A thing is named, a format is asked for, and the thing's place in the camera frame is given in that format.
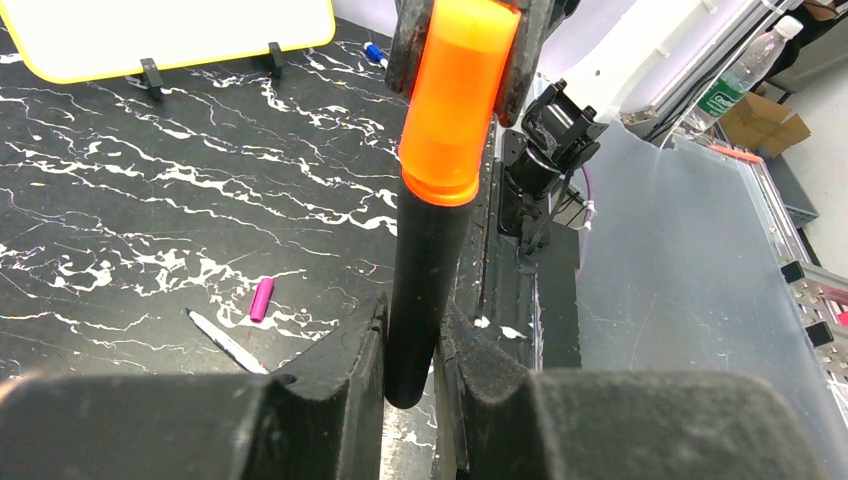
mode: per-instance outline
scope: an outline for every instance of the pink cap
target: pink cap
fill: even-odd
[[[253,302],[250,304],[250,319],[253,323],[261,323],[265,319],[272,293],[274,293],[274,279],[265,277],[260,280],[253,294]]]

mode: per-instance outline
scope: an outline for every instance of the water bottle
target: water bottle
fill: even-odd
[[[792,17],[783,17],[771,32],[760,35],[728,68],[698,104],[683,119],[681,128],[684,136],[694,138],[707,131],[725,112],[738,103],[748,90],[760,81],[771,69],[786,42],[804,26]]]

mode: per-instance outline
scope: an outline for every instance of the cardboard box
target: cardboard box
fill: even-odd
[[[747,147],[752,152],[763,148],[772,156],[810,136],[810,129],[797,114],[789,119],[789,107],[749,93],[733,106],[719,123],[733,145]]]

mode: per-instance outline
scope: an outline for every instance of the yellow border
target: yellow border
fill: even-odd
[[[329,10],[330,10],[329,11],[330,22],[332,24],[332,29],[330,30],[329,37],[327,37],[326,39],[321,39],[317,43],[307,43],[307,44],[303,44],[303,45],[288,46],[288,47],[286,47],[287,51],[288,50],[298,50],[298,49],[301,49],[301,48],[318,47],[318,46],[321,46],[321,45],[326,45],[326,44],[330,43],[330,41],[333,39],[333,37],[336,36],[336,21],[335,21],[335,16],[333,15],[333,2],[332,2],[332,0],[327,0],[327,4],[330,7],[329,8]],[[30,58],[29,54],[26,52],[26,49],[23,48],[23,42],[21,41],[21,37],[18,35],[18,32],[15,29],[14,24],[12,23],[11,19],[9,18],[9,13],[6,11],[6,6],[3,4],[2,0],[0,0],[0,18],[2,18],[3,22],[6,24],[6,28],[9,30],[9,35],[12,37],[12,41],[15,43],[15,47],[18,49],[18,53],[21,55],[21,59],[24,61],[24,65],[26,65],[27,68],[29,68],[30,71],[32,71],[32,73],[34,73],[37,77],[41,78],[42,80],[46,80],[50,83],[67,85],[67,84],[71,84],[71,83],[90,82],[90,81],[94,81],[94,80],[104,80],[104,79],[107,79],[107,78],[124,77],[124,76],[127,76],[127,75],[137,75],[139,73],[144,72],[144,69],[142,69],[141,66],[139,66],[138,68],[135,68],[135,69],[132,69],[132,70],[124,70],[124,71],[119,71],[119,72],[115,72],[115,73],[95,75],[93,77],[76,77],[76,78],[56,78],[56,77],[52,77],[52,76],[47,75],[44,72],[42,72],[40,68],[36,67],[35,62],[32,61],[32,58]],[[264,55],[264,54],[269,53],[269,52],[270,52],[270,49],[265,48],[263,50],[256,50],[256,51],[248,52],[248,53],[244,53],[244,54],[228,55],[228,56],[223,56],[223,57],[213,57],[213,58],[197,60],[197,61],[170,63],[170,64],[165,64],[165,65],[156,64],[156,67],[159,70],[169,70],[169,69],[172,69],[172,68],[191,67],[191,66],[194,66],[194,65],[203,65],[203,64],[206,64],[206,63],[226,62],[228,60],[235,60],[237,58],[255,57],[255,56],[258,56],[258,55]]]

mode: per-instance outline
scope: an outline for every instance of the white marker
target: white marker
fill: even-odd
[[[205,333],[207,337],[211,338],[216,345],[221,347],[221,350],[227,353],[233,360],[236,361],[239,365],[241,365],[245,370],[251,373],[262,373],[267,374],[268,369],[265,368],[265,365],[262,365],[259,360],[256,359],[253,355],[250,354],[247,350],[242,348],[241,345],[236,343],[229,335],[224,333],[223,330],[216,327],[212,322],[205,319],[202,315],[192,310],[186,308],[186,314],[188,318],[197,325],[197,328],[200,329],[201,332]]]

